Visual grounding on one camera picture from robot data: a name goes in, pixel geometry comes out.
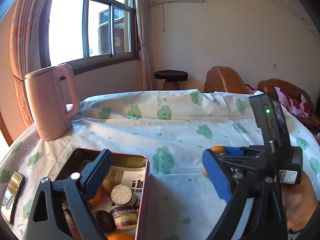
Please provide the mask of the right hand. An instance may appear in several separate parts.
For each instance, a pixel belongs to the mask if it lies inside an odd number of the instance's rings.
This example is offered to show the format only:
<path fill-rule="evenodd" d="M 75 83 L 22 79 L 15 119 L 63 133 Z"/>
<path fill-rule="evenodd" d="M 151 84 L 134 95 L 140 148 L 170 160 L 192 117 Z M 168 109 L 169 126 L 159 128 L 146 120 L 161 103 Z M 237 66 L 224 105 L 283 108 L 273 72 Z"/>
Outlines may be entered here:
<path fill-rule="evenodd" d="M 281 184 L 281 194 L 287 227 L 293 232 L 303 230 L 318 206 L 314 189 L 307 174 L 302 171 L 300 184 Z"/>

